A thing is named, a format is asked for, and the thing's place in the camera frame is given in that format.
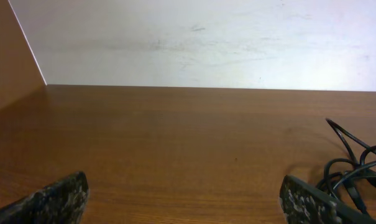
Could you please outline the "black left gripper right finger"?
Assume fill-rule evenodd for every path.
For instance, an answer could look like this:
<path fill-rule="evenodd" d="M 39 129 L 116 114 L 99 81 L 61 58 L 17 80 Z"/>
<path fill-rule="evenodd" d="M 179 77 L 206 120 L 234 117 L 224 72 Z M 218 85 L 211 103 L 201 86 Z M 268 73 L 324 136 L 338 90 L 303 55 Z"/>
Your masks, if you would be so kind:
<path fill-rule="evenodd" d="M 292 175 L 283 179 L 279 202 L 289 224 L 376 224 L 368 215 Z"/>

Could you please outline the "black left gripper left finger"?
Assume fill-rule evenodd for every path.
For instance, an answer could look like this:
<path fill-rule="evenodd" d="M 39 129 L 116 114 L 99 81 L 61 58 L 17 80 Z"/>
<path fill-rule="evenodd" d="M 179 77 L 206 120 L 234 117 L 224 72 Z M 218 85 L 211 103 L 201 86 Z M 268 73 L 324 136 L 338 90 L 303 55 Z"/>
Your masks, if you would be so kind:
<path fill-rule="evenodd" d="M 79 223 L 89 197 L 82 171 L 0 208 L 0 223 Z"/>

